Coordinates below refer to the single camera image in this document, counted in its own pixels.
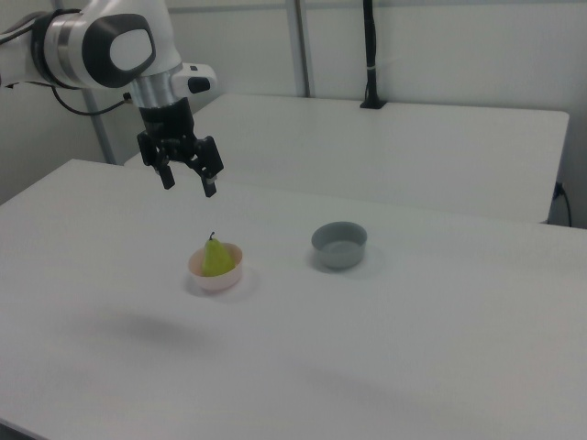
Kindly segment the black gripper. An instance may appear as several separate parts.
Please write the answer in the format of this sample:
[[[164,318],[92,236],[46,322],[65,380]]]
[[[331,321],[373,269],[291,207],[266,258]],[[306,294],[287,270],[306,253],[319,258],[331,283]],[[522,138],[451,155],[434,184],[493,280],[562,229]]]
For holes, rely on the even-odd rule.
[[[145,130],[138,134],[141,157],[161,178],[165,189],[175,185],[169,163],[181,162],[201,176],[206,198],[216,194],[217,174],[223,161],[212,137],[198,138],[186,98],[158,108],[139,109]]]

